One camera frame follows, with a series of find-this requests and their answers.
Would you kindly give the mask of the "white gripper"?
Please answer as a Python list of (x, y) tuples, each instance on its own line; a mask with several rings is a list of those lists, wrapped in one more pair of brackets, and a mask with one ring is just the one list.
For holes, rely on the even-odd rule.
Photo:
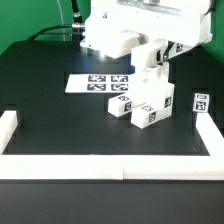
[(131, 31), (195, 46), (212, 39), (210, 6), (211, 0), (92, 0), (88, 19), (105, 23), (106, 40)]

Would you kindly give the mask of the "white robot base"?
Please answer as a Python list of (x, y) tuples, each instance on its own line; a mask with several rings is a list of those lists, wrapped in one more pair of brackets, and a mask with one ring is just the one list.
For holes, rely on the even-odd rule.
[(80, 49), (83, 53), (105, 57), (105, 28), (105, 23), (102, 20), (88, 19), (85, 22), (85, 37), (80, 42)]

